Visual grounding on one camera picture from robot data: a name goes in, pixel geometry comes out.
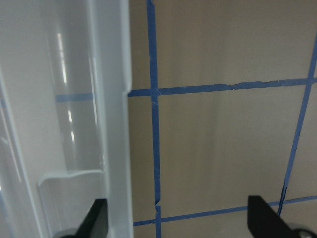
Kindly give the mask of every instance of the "horizontal blue tape strip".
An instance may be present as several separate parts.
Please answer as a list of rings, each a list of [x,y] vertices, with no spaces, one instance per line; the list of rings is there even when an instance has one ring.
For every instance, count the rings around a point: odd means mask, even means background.
[[[93,99],[92,93],[60,94],[55,96],[57,103],[89,101]]]
[[[307,202],[307,201],[313,201],[313,200],[317,200],[317,196],[302,197],[302,198],[296,198],[296,199],[292,199],[292,200],[286,200],[286,201],[284,201],[284,204],[300,203],[300,202]],[[275,207],[275,206],[279,205],[279,201],[269,202],[268,204],[271,207]],[[161,218],[161,222],[173,222],[173,221],[179,221],[179,220],[185,220],[185,219],[191,219],[191,218],[207,217],[207,216],[214,216],[214,215],[233,213],[233,212],[241,212],[241,211],[247,211],[247,210],[248,210],[247,206],[234,207],[234,208],[220,209],[220,210],[209,211],[209,212],[200,212],[200,213],[193,213],[193,214],[188,214],[188,215],[180,215],[180,216],[174,216],[174,217]],[[155,222],[155,220],[140,221],[140,222],[135,222],[134,226],[148,225],[148,224],[152,224],[154,222]]]
[[[218,92],[229,90],[242,90],[253,88],[272,88],[282,86],[298,86],[305,85],[307,83],[306,78],[300,79],[284,79],[271,82],[245,82],[234,85],[228,84],[212,84],[212,85],[200,85],[200,86],[188,86],[188,87],[175,87],[175,88],[159,88],[159,89],[135,89],[132,90],[128,97],[146,97],[146,96],[162,96],[162,95],[175,95],[175,94],[187,94],[187,93],[204,93],[204,92]]]

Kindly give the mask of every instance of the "vertical blue tape strip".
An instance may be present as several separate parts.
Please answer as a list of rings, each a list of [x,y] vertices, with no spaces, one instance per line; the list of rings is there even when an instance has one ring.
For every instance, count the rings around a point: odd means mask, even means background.
[[[153,0],[147,0],[148,34],[150,52],[151,91],[158,91],[158,56],[157,34],[155,20],[155,6]],[[155,190],[155,226],[156,237],[161,238],[160,212],[160,154],[159,154],[159,99],[158,95],[151,94],[152,101],[152,133],[153,133],[153,160],[154,160],[154,190]]]
[[[292,169],[293,169],[293,165],[294,165],[294,161],[295,161],[295,155],[296,155],[296,151],[297,151],[297,147],[298,147],[299,137],[300,137],[301,130],[303,127],[304,118],[305,118],[307,105],[308,105],[308,100],[309,100],[309,96],[310,96],[311,89],[312,89],[312,83],[314,80],[316,62],[317,62],[317,35],[315,37],[313,55],[312,55],[311,65],[310,65],[309,72],[308,72],[307,84],[305,87],[303,102],[302,102],[300,114],[299,114],[298,121],[297,121],[293,145],[292,145],[292,149],[291,149],[291,153],[290,153],[290,157],[289,157],[289,161],[288,161],[288,165],[287,165],[287,169],[286,169],[284,184],[283,184],[283,188],[282,188],[282,192],[281,192],[281,198],[280,198],[280,202],[279,202],[279,206],[278,206],[277,214],[279,216],[281,215],[281,212],[283,209],[283,203],[284,203],[284,200],[286,197],[287,187],[289,184],[289,180],[291,178],[291,173],[292,173]]]

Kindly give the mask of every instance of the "black object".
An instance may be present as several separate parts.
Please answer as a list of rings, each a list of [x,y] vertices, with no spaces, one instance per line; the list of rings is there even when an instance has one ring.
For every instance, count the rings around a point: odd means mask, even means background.
[[[291,230],[260,196],[249,196],[248,228],[254,238],[317,238],[308,230]]]
[[[108,234],[107,200],[96,199],[75,235],[61,238],[105,238]]]

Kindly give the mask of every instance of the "blue grid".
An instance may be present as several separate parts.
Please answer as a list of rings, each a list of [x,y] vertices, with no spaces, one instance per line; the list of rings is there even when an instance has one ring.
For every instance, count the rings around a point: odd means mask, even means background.
[[[317,78],[314,78],[315,67],[317,62],[317,35],[315,38],[314,49],[310,64],[310,69],[307,78],[300,79],[285,79],[271,82],[243,82],[234,85],[227,84],[213,84],[213,85],[200,85],[200,86],[188,86],[188,87],[174,87],[174,88],[158,88],[158,67],[157,67],[157,38],[156,38],[156,19],[155,19],[155,6],[152,0],[147,0],[147,14],[148,14],[148,34],[149,34],[149,51],[150,51],[150,89],[137,89],[132,90],[128,97],[151,97],[152,101],[152,133],[153,133],[153,159],[154,159],[154,185],[155,185],[155,219],[137,221],[134,222],[134,226],[143,226],[148,224],[155,224],[156,237],[161,238],[161,223],[172,222],[184,219],[192,219],[205,216],[213,216],[218,214],[226,214],[233,212],[246,211],[247,206],[227,208],[221,210],[200,212],[194,214],[186,214],[173,217],[161,217],[160,207],[160,154],[159,154],[159,96],[175,95],[175,94],[189,94],[189,93],[203,93],[203,92],[217,92],[217,91],[229,91],[229,90],[244,90],[254,88],[269,88],[269,87],[284,87],[284,86],[299,86],[305,85],[305,92],[303,96],[303,102],[296,126],[294,140],[290,152],[289,162],[286,169],[284,183],[281,191],[281,198],[279,201],[269,203],[270,206],[278,206],[278,214],[281,214],[284,204],[299,203],[311,200],[317,200],[317,196],[303,197],[292,200],[285,200],[287,187],[289,184],[293,164],[295,161],[296,150],[300,139],[300,132],[303,126],[305,113],[309,101],[312,85],[317,82]],[[56,95],[56,102],[77,102],[92,100],[92,93],[85,94],[72,94],[72,95]]]

